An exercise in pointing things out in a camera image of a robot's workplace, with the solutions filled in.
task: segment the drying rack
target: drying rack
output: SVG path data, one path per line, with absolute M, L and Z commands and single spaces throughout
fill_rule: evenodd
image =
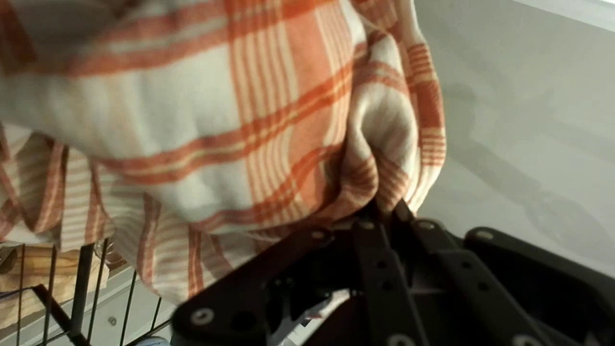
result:
M 34 315 L 22 315 L 22 294 L 28 290 L 22 286 L 22 261 L 20 255 L 20 278 L 17 307 L 17 322 L 3 328 L 0 334 L 1 346 L 117 346 L 117 344 L 143 344 L 151 336 L 170 340 L 166 322 L 174 305 L 163 301 L 147 290 L 134 269 L 122 265 L 109 274 L 101 288 L 101 274 L 107 255 L 109 240 L 103 240 L 97 253 L 99 265 L 92 265 L 93 244 L 78 249 L 76 280 L 72 299 L 59 303 L 53 297 L 53 276 L 57 247 L 51 247 L 49 276 L 45 284 L 30 286 L 36 294 L 42 311 Z

